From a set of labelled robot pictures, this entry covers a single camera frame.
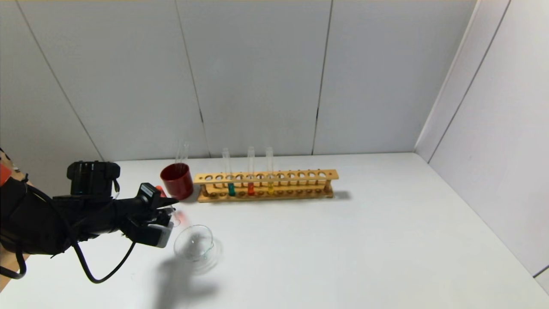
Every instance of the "black cable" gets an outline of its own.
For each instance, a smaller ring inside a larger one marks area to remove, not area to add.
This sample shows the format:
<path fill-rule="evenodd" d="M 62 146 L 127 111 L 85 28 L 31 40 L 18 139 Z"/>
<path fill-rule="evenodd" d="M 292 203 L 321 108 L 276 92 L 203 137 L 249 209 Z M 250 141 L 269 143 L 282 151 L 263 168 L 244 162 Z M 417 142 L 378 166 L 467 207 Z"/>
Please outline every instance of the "black cable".
<path fill-rule="evenodd" d="M 69 234 L 69 239 L 71 241 L 71 245 L 74 248 L 74 251 L 76 251 L 76 256 L 78 256 L 78 260 L 80 261 L 80 265 L 82 266 L 82 269 L 84 270 L 84 272 L 86 273 L 86 276 L 88 277 L 88 279 L 91 282 L 93 282 L 93 283 L 105 282 L 107 279 L 112 277 L 112 275 L 114 275 L 114 273 L 116 273 L 116 271 L 118 271 L 118 269 L 120 269 L 120 267 L 122 267 L 124 262 L 126 262 L 126 260 L 128 259 L 128 256 L 130 256 L 130 253 L 133 250 L 133 247 L 135 247 L 135 245 L 136 245 L 135 241 L 132 242 L 130 248 L 128 249 L 128 252 L 124 256 L 122 261 L 120 261 L 120 263 L 113 269 L 113 271 L 111 271 L 108 275 L 106 275 L 102 279 L 96 279 L 92 275 L 92 273 L 89 271 L 88 264 L 86 263 L 86 259 L 84 258 L 84 254 L 82 253 L 82 250 L 80 249 L 80 245 L 78 245 L 78 241 L 76 240 L 76 236 L 74 235 L 73 229 L 70 227 L 69 223 L 67 222 L 67 220 L 65 219 L 65 217 L 63 216 L 61 211 L 59 211 L 59 209 L 55 206 L 55 204 L 53 203 L 53 200 L 49 196 L 44 194 L 42 191 L 40 191 L 38 189 L 35 189 L 32 186 L 29 186 L 28 190 L 31 191 L 36 196 L 38 196 L 39 198 L 43 199 L 46 202 L 46 204 L 48 204 L 53 209 L 53 211 L 57 214 L 59 219 L 61 219 L 61 221 L 63 222 L 63 225 L 65 226 L 65 229 L 67 230 L 67 233 Z"/>
<path fill-rule="evenodd" d="M 15 258 L 17 259 L 17 264 L 19 265 L 19 273 L 11 271 L 5 267 L 0 267 L 0 275 L 12 279 L 21 279 L 25 276 L 27 273 L 27 265 L 25 264 L 25 258 L 23 257 L 23 250 L 21 250 L 21 248 L 17 249 Z"/>

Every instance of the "glass test tube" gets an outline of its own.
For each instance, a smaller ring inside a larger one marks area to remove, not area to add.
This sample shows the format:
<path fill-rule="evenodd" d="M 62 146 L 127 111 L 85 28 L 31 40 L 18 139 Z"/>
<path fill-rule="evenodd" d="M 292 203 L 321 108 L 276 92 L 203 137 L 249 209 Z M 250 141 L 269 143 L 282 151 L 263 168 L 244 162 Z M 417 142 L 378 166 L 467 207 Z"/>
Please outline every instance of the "glass test tube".
<path fill-rule="evenodd" d="M 275 178 L 273 175 L 273 148 L 267 147 L 265 155 L 267 157 L 267 192 L 269 194 L 275 194 L 275 189 L 273 187 L 273 179 Z"/>
<path fill-rule="evenodd" d="M 223 161 L 225 162 L 225 177 L 229 180 L 233 179 L 233 173 L 231 171 L 231 155 L 229 154 L 229 148 L 223 148 Z M 235 196 L 236 192 L 234 190 L 234 183 L 228 183 L 227 187 L 229 188 L 229 195 Z"/>
<path fill-rule="evenodd" d="M 253 179 L 254 177 L 254 159 L 255 151 L 254 147 L 248 147 L 248 178 Z M 251 181 L 248 183 L 248 195 L 255 195 L 254 182 Z"/>

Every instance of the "tabletop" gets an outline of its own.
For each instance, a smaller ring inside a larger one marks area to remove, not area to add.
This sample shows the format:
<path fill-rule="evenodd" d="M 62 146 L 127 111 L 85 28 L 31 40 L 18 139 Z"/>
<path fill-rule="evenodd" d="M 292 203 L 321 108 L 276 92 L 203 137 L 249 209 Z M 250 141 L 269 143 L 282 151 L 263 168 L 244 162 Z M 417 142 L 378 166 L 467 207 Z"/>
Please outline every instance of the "tabletop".
<path fill-rule="evenodd" d="M 161 185 L 173 160 L 117 162 L 119 198 Z M 232 161 L 247 170 L 246 158 Z M 222 159 L 189 159 L 191 173 Z M 265 170 L 264 158 L 256 170 Z M 0 294 L 2 308 L 549 308 L 549 296 L 469 206 L 413 153 L 275 157 L 275 170 L 337 169 L 321 200 L 180 202 L 208 226 L 217 265 L 190 275 L 168 245 L 137 245 L 102 284 L 88 281 L 73 249 L 31 256 L 27 275 Z M 96 278 L 124 256 L 120 233 L 83 242 Z"/>

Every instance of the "red cup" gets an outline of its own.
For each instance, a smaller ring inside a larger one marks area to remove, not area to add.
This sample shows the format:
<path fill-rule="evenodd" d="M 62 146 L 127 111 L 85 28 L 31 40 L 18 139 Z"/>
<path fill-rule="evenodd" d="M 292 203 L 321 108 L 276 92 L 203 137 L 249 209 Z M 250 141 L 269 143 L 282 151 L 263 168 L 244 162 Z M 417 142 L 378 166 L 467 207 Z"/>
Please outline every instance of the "red cup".
<path fill-rule="evenodd" d="M 193 193 L 193 179 L 189 166 L 185 163 L 171 164 L 160 172 L 166 191 L 173 198 L 184 200 Z"/>

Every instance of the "wooden test tube rack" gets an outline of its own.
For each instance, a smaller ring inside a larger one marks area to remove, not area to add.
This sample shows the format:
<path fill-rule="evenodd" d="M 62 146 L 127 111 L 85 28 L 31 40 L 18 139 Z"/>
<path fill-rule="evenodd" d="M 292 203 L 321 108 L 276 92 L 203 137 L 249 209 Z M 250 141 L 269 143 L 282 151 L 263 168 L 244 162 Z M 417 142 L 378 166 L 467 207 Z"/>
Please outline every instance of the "wooden test tube rack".
<path fill-rule="evenodd" d="M 225 173 L 197 174 L 194 183 L 200 185 L 198 201 L 239 202 L 258 200 L 292 200 L 301 198 L 332 198 L 332 180 L 339 179 L 335 169 L 317 170 L 279 170 L 256 172 L 252 178 L 249 173 L 233 173 L 233 179 L 227 179 Z M 248 195 L 248 183 L 254 183 L 254 195 Z M 234 184 L 236 194 L 228 194 L 228 184 Z M 268 183 L 273 183 L 274 194 L 268 193 Z"/>

